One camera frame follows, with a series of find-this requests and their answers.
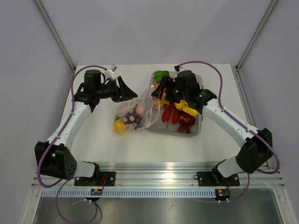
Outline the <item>clear pink zip top bag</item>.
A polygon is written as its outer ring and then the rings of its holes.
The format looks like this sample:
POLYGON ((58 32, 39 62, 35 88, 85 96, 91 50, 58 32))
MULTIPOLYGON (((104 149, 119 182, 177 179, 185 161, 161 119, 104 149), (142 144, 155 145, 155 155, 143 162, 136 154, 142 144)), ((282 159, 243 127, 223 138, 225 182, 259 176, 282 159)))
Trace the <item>clear pink zip top bag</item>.
POLYGON ((155 87, 151 85, 135 99, 122 102, 115 112, 113 131, 123 135, 128 131, 149 128, 160 115, 160 99, 153 97, 155 87))

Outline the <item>pink egg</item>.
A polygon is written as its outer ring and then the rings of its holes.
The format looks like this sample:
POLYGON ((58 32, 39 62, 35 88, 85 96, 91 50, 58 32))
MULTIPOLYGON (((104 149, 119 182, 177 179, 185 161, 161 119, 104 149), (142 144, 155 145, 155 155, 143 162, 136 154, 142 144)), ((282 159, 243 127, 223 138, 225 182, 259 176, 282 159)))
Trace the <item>pink egg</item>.
POLYGON ((138 115, 143 116, 145 114, 145 112, 146 112, 146 109, 142 105, 139 105, 139 106, 136 107, 135 112, 138 115))

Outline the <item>dark red grape bunch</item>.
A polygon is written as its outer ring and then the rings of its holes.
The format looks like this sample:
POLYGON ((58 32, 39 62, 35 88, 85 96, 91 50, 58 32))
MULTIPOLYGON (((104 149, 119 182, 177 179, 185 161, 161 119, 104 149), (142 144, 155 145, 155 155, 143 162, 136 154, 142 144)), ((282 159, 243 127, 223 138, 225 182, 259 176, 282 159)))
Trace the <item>dark red grape bunch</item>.
POLYGON ((127 113, 123 118, 122 121, 130 128, 134 128, 135 130, 139 127, 142 116, 137 114, 136 112, 127 113))

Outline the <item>yellow bell pepper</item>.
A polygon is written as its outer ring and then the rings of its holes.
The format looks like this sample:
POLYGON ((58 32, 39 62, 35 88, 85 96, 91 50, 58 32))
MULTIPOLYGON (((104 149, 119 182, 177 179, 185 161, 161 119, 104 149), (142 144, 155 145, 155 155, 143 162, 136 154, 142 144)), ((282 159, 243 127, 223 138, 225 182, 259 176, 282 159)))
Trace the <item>yellow bell pepper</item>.
POLYGON ((122 121, 122 119, 117 119, 113 125, 113 131, 117 134, 124 134, 127 131, 127 125, 122 121))

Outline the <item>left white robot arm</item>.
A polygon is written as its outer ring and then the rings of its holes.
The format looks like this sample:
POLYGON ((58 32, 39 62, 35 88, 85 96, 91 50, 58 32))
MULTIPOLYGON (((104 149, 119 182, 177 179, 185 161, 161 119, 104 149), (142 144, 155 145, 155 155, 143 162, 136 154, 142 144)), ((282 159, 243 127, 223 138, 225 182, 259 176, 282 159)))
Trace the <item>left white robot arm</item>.
POLYGON ((68 115, 45 142, 39 141, 35 145, 37 179, 41 186, 51 188, 62 180, 72 179, 85 186, 103 183, 99 164, 77 161, 71 153, 71 147, 100 100, 110 98, 118 103, 138 96, 122 77, 114 77, 116 69, 113 64, 108 68, 89 65, 79 70, 84 72, 84 81, 76 91, 73 86, 70 89, 71 109, 68 115))

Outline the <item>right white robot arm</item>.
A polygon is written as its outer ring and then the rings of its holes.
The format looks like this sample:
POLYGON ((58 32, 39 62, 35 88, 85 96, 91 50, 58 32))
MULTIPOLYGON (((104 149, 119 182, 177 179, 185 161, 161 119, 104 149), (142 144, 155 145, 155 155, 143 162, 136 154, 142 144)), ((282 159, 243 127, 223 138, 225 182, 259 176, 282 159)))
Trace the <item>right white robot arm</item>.
POLYGON ((212 180, 223 185, 232 175, 245 172, 252 174, 273 156, 272 134, 268 129, 258 128, 238 119, 226 109, 220 99, 208 89, 200 88, 196 76, 190 70, 179 72, 175 78, 163 76, 152 96, 171 103, 181 100, 208 117, 227 132, 240 147, 239 153, 223 160, 212 169, 212 180))

